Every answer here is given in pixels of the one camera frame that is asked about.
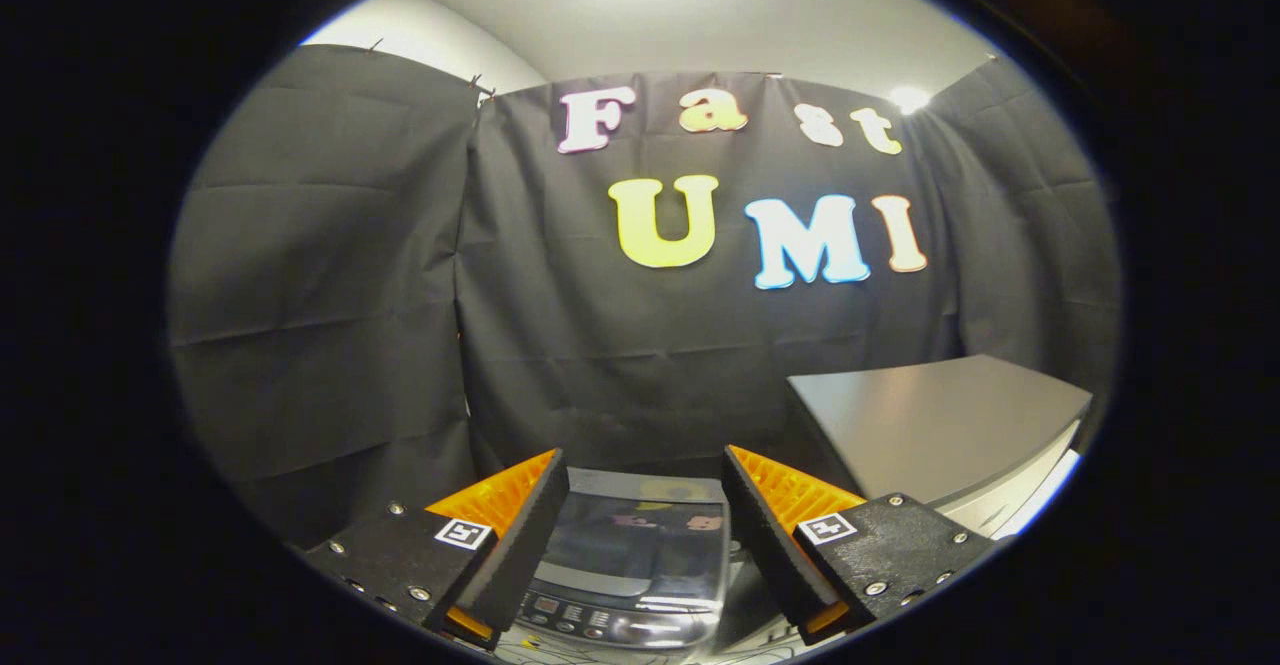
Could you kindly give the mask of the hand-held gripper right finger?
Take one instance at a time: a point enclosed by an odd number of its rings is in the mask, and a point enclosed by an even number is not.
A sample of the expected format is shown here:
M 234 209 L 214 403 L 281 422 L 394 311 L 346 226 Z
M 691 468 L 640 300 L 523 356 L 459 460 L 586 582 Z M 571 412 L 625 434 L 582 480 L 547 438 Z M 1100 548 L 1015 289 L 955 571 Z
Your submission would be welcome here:
M 805 645 L 901 613 L 995 547 L 915 497 L 861 497 L 736 445 L 722 455 L 722 489 L 739 541 Z

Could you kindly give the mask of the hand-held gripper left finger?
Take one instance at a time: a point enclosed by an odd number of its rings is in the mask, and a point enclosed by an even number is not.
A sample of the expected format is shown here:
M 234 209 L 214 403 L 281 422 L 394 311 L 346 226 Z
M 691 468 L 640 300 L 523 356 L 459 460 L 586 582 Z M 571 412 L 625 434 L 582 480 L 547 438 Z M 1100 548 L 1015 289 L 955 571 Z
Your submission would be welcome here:
M 552 448 L 428 506 L 389 504 L 300 556 L 412 627 L 493 651 L 568 492 L 564 451 Z

